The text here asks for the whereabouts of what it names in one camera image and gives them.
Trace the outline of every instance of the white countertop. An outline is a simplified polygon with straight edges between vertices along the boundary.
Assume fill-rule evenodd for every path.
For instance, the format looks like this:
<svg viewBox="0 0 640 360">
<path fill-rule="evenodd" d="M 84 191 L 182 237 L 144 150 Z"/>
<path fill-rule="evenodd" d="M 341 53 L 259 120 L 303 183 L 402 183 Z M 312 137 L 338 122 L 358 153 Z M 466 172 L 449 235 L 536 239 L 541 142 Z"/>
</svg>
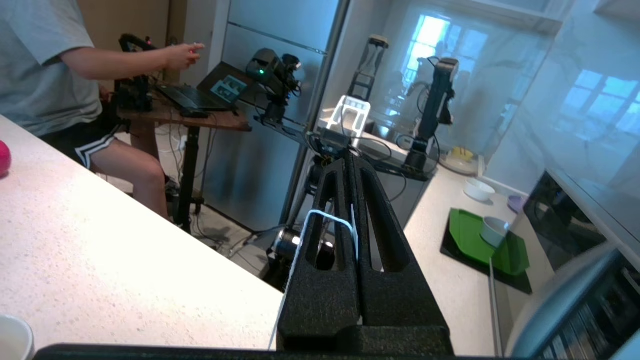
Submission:
<svg viewBox="0 0 640 360">
<path fill-rule="evenodd" d="M 440 253 L 449 210 L 512 222 L 507 198 L 493 195 L 481 203 L 463 193 L 466 177 L 438 166 L 404 229 L 424 277 L 451 330 L 457 356 L 495 356 L 489 277 Z"/>
<path fill-rule="evenodd" d="M 266 349 L 282 294 L 0 116 L 0 313 L 36 349 Z"/>
</svg>

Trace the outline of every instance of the hand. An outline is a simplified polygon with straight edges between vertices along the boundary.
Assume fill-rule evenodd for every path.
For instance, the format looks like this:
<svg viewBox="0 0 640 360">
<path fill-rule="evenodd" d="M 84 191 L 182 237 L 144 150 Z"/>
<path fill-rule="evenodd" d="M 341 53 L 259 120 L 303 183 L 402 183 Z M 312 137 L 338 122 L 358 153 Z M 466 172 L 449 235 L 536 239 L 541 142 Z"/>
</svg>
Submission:
<svg viewBox="0 0 640 360">
<path fill-rule="evenodd" d="M 202 44 L 182 44 L 165 47 L 166 68 L 168 70 L 186 70 L 200 59 L 198 50 L 204 49 Z"/>
<path fill-rule="evenodd" d="M 99 84 L 99 88 L 100 88 L 100 101 L 109 102 L 111 100 L 111 92 L 109 92 L 109 90 L 107 90 L 106 87 L 102 86 L 102 84 Z"/>
</svg>

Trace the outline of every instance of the green tray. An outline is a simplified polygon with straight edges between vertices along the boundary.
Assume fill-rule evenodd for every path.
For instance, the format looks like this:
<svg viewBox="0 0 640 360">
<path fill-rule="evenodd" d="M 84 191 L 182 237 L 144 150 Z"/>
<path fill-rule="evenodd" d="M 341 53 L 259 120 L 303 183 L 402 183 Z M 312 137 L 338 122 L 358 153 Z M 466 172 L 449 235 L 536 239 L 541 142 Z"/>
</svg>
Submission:
<svg viewBox="0 0 640 360">
<path fill-rule="evenodd" d="M 493 258 L 493 267 L 508 275 L 520 275 L 529 268 L 529 257 L 524 240 L 508 232 L 496 249 L 480 237 L 483 218 L 465 210 L 451 209 L 449 232 L 462 253 L 483 264 Z"/>
</svg>

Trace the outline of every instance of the black shorts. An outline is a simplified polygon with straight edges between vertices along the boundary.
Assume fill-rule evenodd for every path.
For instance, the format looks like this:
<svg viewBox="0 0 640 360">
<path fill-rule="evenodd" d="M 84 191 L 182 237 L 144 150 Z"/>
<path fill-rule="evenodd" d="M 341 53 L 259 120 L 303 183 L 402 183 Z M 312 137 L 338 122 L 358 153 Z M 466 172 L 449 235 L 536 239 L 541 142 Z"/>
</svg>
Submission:
<svg viewBox="0 0 640 360">
<path fill-rule="evenodd" d="M 91 169 L 91 155 L 106 149 L 115 140 L 122 124 L 110 116 L 101 115 L 97 120 L 80 123 L 40 139 L 56 150 Z"/>
</svg>

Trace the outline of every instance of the laptop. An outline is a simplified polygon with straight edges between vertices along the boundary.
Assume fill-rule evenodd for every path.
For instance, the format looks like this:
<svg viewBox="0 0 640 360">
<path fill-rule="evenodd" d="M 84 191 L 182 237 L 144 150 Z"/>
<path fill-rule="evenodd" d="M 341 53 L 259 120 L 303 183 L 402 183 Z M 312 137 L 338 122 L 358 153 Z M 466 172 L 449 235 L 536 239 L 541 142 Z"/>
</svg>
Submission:
<svg viewBox="0 0 640 360">
<path fill-rule="evenodd" d="M 243 71 L 221 62 L 197 88 L 188 85 L 158 85 L 157 89 L 183 108 L 225 111 L 234 110 L 236 101 L 254 83 Z"/>
</svg>

